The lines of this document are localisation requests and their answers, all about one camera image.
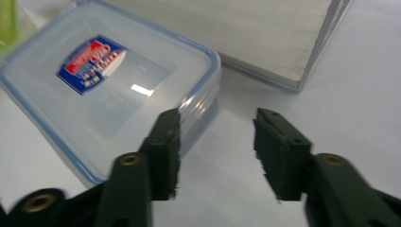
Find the red and blue label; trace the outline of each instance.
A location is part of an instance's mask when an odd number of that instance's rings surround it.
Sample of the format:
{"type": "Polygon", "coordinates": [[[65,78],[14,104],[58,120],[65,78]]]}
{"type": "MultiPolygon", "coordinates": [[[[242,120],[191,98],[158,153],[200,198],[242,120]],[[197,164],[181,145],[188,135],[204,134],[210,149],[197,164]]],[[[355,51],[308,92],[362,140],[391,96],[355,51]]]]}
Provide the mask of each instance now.
{"type": "Polygon", "coordinates": [[[99,35],[80,45],[62,64],[57,76],[82,95],[109,77],[126,52],[126,47],[99,35]]]}

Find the screw hole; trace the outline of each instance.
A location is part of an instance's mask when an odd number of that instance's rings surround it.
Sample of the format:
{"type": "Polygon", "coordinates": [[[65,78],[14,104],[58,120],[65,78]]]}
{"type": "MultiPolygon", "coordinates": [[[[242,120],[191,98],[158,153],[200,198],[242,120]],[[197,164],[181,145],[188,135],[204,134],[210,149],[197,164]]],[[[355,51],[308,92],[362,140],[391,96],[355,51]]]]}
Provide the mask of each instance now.
{"type": "Polygon", "coordinates": [[[43,211],[56,200],[53,194],[43,194],[29,199],[23,206],[23,210],[28,213],[43,211]]]}
{"type": "Polygon", "coordinates": [[[334,157],[328,157],[328,158],[327,158],[327,161],[328,161],[329,163],[333,163],[333,164],[337,164],[337,163],[340,162],[339,159],[334,158],[334,157]]]}
{"type": "Polygon", "coordinates": [[[381,222],[380,220],[376,220],[376,219],[369,220],[369,224],[372,227],[387,227],[387,225],[385,223],[381,222]]]}
{"type": "Polygon", "coordinates": [[[129,154],[121,159],[121,164],[124,166],[131,166],[139,163],[139,160],[140,158],[136,154],[129,154]]]}
{"type": "Polygon", "coordinates": [[[113,227],[127,227],[129,223],[126,218],[120,218],[113,223],[113,227]]]}

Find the plastic food container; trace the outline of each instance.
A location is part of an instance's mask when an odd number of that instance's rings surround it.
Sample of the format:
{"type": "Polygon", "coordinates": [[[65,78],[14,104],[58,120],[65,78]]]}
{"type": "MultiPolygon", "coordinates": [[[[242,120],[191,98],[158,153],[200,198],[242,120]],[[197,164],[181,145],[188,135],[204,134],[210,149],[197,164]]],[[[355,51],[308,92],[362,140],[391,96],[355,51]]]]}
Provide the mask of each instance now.
{"type": "Polygon", "coordinates": [[[8,94],[88,184],[180,108],[182,141],[218,94],[216,51],[101,1],[81,1],[0,65],[8,94]]]}

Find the brass screw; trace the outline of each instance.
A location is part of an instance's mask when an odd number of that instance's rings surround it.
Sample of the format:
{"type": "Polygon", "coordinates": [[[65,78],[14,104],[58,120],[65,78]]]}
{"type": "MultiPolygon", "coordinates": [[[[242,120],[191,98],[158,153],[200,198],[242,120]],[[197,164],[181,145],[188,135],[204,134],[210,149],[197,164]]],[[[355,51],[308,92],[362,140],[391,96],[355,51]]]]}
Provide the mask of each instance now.
{"type": "Polygon", "coordinates": [[[344,166],[345,160],[337,155],[327,154],[324,155],[323,159],[331,166],[344,166]]]}
{"type": "Polygon", "coordinates": [[[141,158],[136,154],[128,154],[121,158],[121,164],[124,166],[131,166],[139,163],[141,158]]]}
{"type": "Polygon", "coordinates": [[[23,206],[23,210],[28,213],[38,212],[49,207],[56,200],[53,194],[42,194],[29,199],[23,206]]]}

